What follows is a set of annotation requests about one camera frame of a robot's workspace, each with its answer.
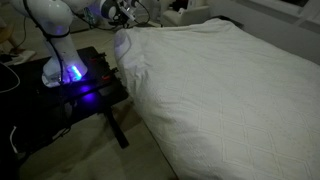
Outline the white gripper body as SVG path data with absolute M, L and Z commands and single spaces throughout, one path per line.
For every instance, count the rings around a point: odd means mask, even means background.
M 120 10 L 132 21 L 135 21 L 135 11 L 139 0 L 117 0 Z

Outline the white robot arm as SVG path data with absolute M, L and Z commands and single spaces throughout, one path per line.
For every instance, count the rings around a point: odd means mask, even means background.
M 74 16 L 88 8 L 115 23 L 134 21 L 141 0 L 9 0 L 21 15 L 30 18 L 41 31 L 51 54 L 42 68 L 42 82 L 49 88 L 79 82 L 88 73 L 70 34 Z

